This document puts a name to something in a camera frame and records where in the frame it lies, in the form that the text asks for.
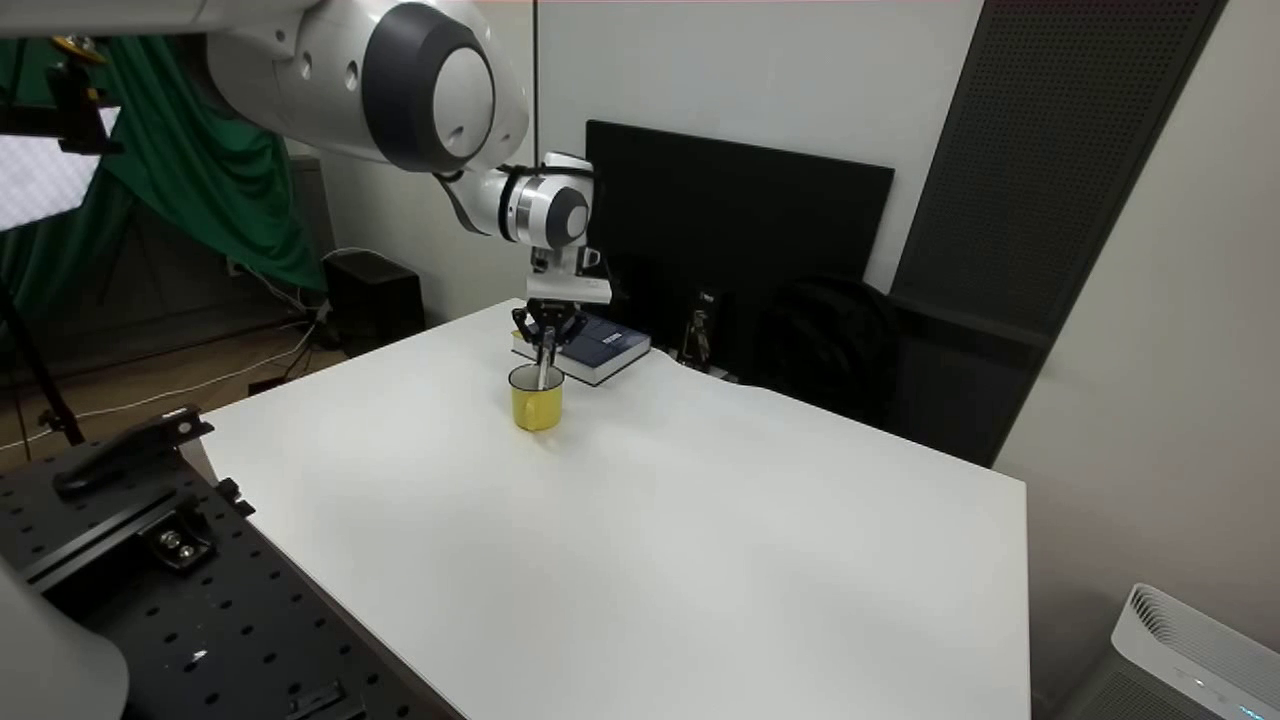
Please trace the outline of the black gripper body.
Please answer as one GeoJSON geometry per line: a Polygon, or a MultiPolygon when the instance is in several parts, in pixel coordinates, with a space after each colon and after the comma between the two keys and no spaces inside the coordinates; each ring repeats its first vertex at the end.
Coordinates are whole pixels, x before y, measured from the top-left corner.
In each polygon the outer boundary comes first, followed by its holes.
{"type": "Polygon", "coordinates": [[[523,337],[565,337],[585,305],[607,305],[612,283],[602,275],[534,275],[512,318],[523,337]]]}

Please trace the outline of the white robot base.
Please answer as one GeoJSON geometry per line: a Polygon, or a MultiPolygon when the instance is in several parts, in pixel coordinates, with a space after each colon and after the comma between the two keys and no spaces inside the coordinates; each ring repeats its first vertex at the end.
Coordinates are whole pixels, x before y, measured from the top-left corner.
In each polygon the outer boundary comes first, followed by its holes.
{"type": "Polygon", "coordinates": [[[120,720],[124,650],[0,565],[0,720],[120,720]]]}

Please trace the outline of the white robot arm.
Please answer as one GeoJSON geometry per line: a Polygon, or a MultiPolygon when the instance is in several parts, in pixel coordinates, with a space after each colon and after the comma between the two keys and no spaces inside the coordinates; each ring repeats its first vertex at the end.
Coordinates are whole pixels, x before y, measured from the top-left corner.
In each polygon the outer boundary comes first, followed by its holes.
{"type": "Polygon", "coordinates": [[[472,0],[0,0],[0,34],[197,34],[245,119],[312,149],[428,170],[478,234],[534,255],[512,311],[540,365],[612,283],[585,271],[591,164],[516,164],[529,96],[472,0]]]}

